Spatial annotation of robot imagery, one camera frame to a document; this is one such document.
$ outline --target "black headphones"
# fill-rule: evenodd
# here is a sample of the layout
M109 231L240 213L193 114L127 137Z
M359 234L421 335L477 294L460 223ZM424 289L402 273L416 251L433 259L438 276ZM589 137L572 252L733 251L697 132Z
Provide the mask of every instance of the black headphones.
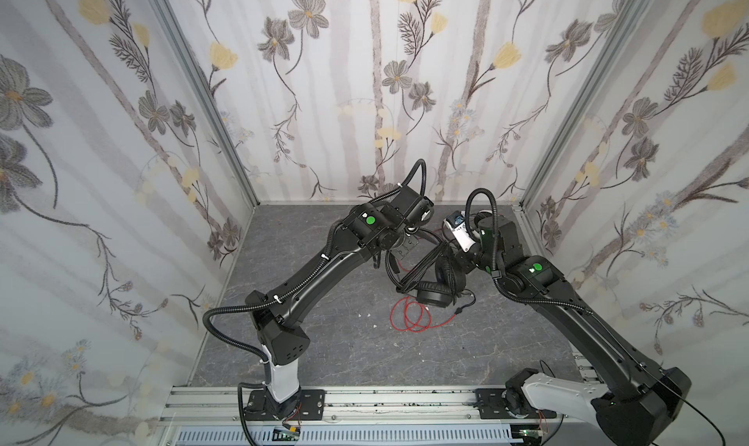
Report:
M466 274L455 260L451 248L448 247L445 254L437 257L435 277L436 282L417 282L417 301L440 308L454 304L458 295L466 288Z

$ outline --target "floor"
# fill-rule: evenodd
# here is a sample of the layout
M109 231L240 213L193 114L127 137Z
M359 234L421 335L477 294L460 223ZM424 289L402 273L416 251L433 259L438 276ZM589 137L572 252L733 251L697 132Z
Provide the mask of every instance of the floor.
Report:
M260 206L221 305L244 304L250 291L269 291L283 282L322 249L330 224L346 216L349 208ZM428 228L439 229L441 218L457 208L436 207ZM509 206L500 213L514 219ZM430 247L422 241L403 264L416 263ZM434 277L431 270L427 275ZM484 272L468 274L467 288L478 301L448 325L422 334L399 332L390 326L389 317L400 295L384 268L373 269L371 261L360 266L304 321L312 343L300 359L300 383L501 385L526 366L537 368L541 358L558 377L580 380L569 343L549 322L500 296ZM430 310L433 319L442 322L454 307ZM213 321L230 337L257 343L248 315L217 316ZM394 321L402 327L402 310ZM262 368L254 355L209 337L192 385L231 386L261 379Z

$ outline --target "black mounting plate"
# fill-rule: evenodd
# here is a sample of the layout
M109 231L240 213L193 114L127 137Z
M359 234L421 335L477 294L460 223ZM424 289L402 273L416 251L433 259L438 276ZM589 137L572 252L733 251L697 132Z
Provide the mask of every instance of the black mounting plate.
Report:
M325 408L325 391L323 389L303 389L300 394L299 412L286 419L288 422L299 420L322 420ZM247 407L244 408L246 421L273 421L273 415L265 410L265 392L262 389L250 391Z
M479 410L479 416L482 420L505 420L513 417L505 409L502 401L502 393L505 390L500 389L476 389L476 408ZM553 410L541 410L546 418L557 418L557 413ZM524 418L539 418L538 412L533 411Z

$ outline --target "red wire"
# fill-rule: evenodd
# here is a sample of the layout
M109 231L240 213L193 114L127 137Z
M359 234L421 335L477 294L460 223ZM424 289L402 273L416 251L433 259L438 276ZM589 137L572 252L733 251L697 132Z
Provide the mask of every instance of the red wire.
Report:
M427 329L434 329L434 328L442 327L445 324L447 324L448 322L452 321L453 318L455 317L455 315L453 314L450 317L450 319L446 320L442 324L431 325L431 313L429 312L429 310L426 308L425 305L423 305L423 304L419 303L418 301L416 301L416 299L414 299L413 301L409 301L409 299L411 299L411 298L413 298L413 297L410 296L410 295L406 295L402 299L398 300L398 302L395 303L392 306L392 310L390 310L390 325L392 326L393 329L395 329L397 331L400 331L400 332L406 332L406 331L408 331L408 332L423 332L423 331L425 331ZM396 311L396 308L398 307L398 305L402 301L404 301L404 304L403 304L403 321L404 321L405 326L406 326L405 329L397 328L396 324L392 321L392 315ZM412 304L419 305L419 318L415 322L411 321L409 319L409 317L408 317L408 307L410 305L412 305ZM427 322L426 325L421 325L419 323L421 322L422 318L424 317L424 311L426 311L426 314L427 314L427 317L428 317L428 322Z

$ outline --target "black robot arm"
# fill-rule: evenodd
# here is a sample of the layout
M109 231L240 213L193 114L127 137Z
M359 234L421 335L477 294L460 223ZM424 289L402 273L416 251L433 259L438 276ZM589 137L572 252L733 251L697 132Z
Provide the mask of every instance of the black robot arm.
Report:
M422 184L417 192L407 184L420 167ZM429 221L434 204L425 197L425 188L426 165L419 160L403 185L352 208L346 218L335 222L320 253L286 282L267 294L254 291L247 296L245 306L215 308L204 314L204 324L211 334L257 354L266 363L270 382L264 386L264 412L275 418L286 418L299 405L296 370L299 357L309 346L301 323L314 305L349 272L370 258L375 259L377 268L383 251L389 255L390 250L403 245L404 240ZM467 218L471 217L471 201L477 194L487 195L492 213L476 214L476 223L472 226ZM473 269L486 271L501 295L529 304L551 321L606 382L594 392L589 385L550 378L538 370L526 368L506 383L504 407L516 414L536 409L569 414L599 425L619 446L647 446L673 422L689 391L689 378L678 368L662 370L655 361L632 347L598 317L546 258L525 256L515 224L499 216L491 192L473 191L465 212L456 211L444 224L453 231L459 249L453 253L447 242L440 242L433 251L450 256L444 262L450 265L451 274L459 272L464 284L464 275ZM417 268L423 271L427 265L420 263ZM398 281L396 288L399 283L405 283L401 290L421 291L421 287L408 278L414 275L412 271L410 276ZM454 284L454 278L450 280L451 285ZM440 290L435 285L431 283L425 288L433 290L432 296ZM448 304L448 299L435 301ZM228 338L211 325L211 317L216 314L240 312L250 313L261 350Z

